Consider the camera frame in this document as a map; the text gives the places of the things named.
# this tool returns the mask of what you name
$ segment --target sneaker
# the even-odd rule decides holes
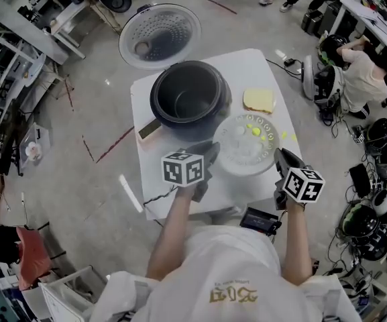
[[[289,9],[292,9],[293,5],[287,1],[280,7],[280,12],[286,13]]]
[[[259,0],[259,4],[262,6],[267,6],[272,3],[272,0]]]

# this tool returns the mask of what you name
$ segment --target gray floor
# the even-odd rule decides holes
[[[300,0],[289,13],[278,8],[285,0],[260,7],[258,0],[218,0],[233,14],[207,0],[133,0],[121,23],[145,3],[178,3],[199,17],[203,29],[199,47],[188,59],[200,60],[245,48],[260,49],[266,58],[281,62],[279,50],[288,57],[302,59],[316,52],[318,39],[300,29],[311,0]],[[87,57],[71,56],[64,65],[75,86],[68,97],[47,96],[36,120],[50,130],[52,149],[39,166],[25,171],[23,178],[14,170],[6,180],[5,196],[11,207],[1,204],[0,222],[24,224],[21,192],[25,193],[29,224],[50,221],[51,230],[74,267],[92,264],[101,274],[127,270],[144,274],[150,251],[160,227],[146,221],[122,191],[118,177],[123,173],[134,193],[142,197],[135,136],[131,132],[98,164],[99,158],[132,125],[129,88],[149,73],[126,64],[119,55],[118,37],[100,24],[81,44]],[[362,146],[350,138],[345,125],[333,139],[330,129],[317,118],[317,109],[302,95],[300,81],[272,66],[296,130],[300,150],[307,163],[321,172],[327,186],[319,203],[307,207],[311,256],[325,261],[327,246],[345,208],[344,193],[351,184],[350,167],[360,163]],[[387,117],[387,108],[372,107],[373,118]],[[357,124],[347,118],[351,125]],[[279,254],[284,253],[285,228],[276,238]],[[341,250],[334,249],[338,259]]]

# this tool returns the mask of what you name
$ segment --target desk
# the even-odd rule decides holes
[[[301,157],[299,145],[280,88],[272,71],[260,50],[246,49],[203,60],[220,71],[226,79],[232,93],[231,115],[245,111],[243,109],[243,92],[250,87],[272,89],[276,99],[273,114],[265,115],[280,135],[280,147],[284,147]],[[131,102],[133,124],[135,129],[143,128],[153,120],[150,108],[150,91],[160,73],[135,81],[131,87]],[[148,200],[167,193],[170,185],[162,181],[160,159],[171,151],[187,148],[192,144],[176,139],[167,129],[161,129],[150,143],[142,145],[137,140],[138,156],[140,158],[141,182],[144,199]],[[219,172],[218,166],[212,166],[213,178],[208,182],[209,189],[200,203],[192,202],[190,213],[215,211],[233,206],[245,206],[254,201],[273,197],[275,182],[280,180],[276,167],[265,173],[247,178],[237,178],[228,173]],[[175,191],[167,198],[151,202],[146,211],[147,218],[165,218],[174,199]]]
[[[380,42],[387,46],[387,21],[384,21],[378,12],[373,12],[371,9],[368,11],[368,13],[371,15],[374,14],[376,16],[377,22],[374,25],[369,19],[366,19],[362,16],[362,10],[368,8],[363,6],[360,2],[356,0],[341,0],[341,3],[341,9],[339,10],[338,16],[336,17],[329,34],[334,34],[336,32],[339,24],[342,21],[345,11],[348,10],[357,20],[364,22],[365,26],[380,40]]]
[[[73,26],[71,27],[68,23],[87,6],[88,4],[86,1],[83,1],[78,5],[76,5],[75,3],[71,3],[66,9],[64,9],[60,13],[60,15],[56,17],[56,23],[54,23],[51,27],[52,36],[60,40],[80,58],[85,58],[86,56],[80,50],[77,49],[80,44],[78,44],[76,40],[74,40],[68,35],[69,32],[74,28]]]

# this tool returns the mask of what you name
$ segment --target rice cooker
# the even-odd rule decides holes
[[[150,108],[177,138],[212,137],[229,115],[231,91],[221,73],[206,62],[183,60],[201,38],[201,24],[189,9],[173,4],[147,5],[125,25],[119,51],[130,65],[164,71],[150,92]]]

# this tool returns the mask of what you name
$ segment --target hand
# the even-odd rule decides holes
[[[305,203],[297,203],[292,197],[287,195],[286,210],[302,209],[305,210]]]
[[[362,37],[360,37],[360,40],[362,41],[362,44],[365,44],[366,42],[370,43],[369,38],[366,37],[365,35],[363,35]]]
[[[175,197],[182,197],[182,198],[186,198],[188,200],[191,200],[193,195],[195,194],[196,187],[197,187],[197,184],[192,184],[192,185],[187,186],[187,187],[180,186],[177,189],[177,193],[176,193]]]

